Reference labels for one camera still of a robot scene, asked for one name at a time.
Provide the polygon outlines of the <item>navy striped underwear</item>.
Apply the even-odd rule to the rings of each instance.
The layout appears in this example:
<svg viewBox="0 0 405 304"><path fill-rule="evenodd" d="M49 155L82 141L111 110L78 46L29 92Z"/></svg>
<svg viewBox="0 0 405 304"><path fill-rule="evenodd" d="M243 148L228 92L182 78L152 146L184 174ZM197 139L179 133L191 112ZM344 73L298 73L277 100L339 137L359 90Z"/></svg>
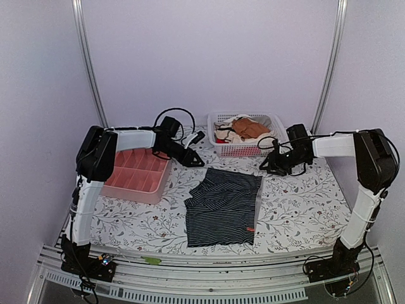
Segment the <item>navy striped underwear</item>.
<svg viewBox="0 0 405 304"><path fill-rule="evenodd" d="M187 246L254 244L262 183L260 175L207 169L184 201Z"/></svg>

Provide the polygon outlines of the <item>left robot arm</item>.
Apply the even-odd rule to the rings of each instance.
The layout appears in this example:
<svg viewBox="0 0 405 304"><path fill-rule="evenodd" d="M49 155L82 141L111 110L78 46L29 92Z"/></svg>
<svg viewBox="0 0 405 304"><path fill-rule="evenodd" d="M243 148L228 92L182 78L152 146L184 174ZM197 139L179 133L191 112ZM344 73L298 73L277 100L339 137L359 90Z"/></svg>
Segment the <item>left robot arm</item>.
<svg viewBox="0 0 405 304"><path fill-rule="evenodd" d="M193 131L183 143L174 140L177 121L165 117L161 125L152 127L103 128L92 126L76 157L76 186L70 207L68 240L77 246L90 243L90 225L96 201L105 182L111 177L117 152L151 149L164 153L179 164L203 167L204 162L190 145L204 139L202 131Z"/></svg>

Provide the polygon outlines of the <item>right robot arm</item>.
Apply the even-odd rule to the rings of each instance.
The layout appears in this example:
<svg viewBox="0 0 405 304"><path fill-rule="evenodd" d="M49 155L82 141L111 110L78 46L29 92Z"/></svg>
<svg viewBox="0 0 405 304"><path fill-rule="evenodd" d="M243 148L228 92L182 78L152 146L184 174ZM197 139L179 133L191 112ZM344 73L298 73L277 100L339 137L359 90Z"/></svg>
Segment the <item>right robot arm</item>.
<svg viewBox="0 0 405 304"><path fill-rule="evenodd" d="M361 247L400 169L400 157L392 141L381 129L336 131L329 135L309 135L303 124L287 129L289 148L274 139L272 151L259 166L268 174L291 175L298 165L310 165L315 158L353 157L359 183L356 202L337 244L347 250Z"/></svg>

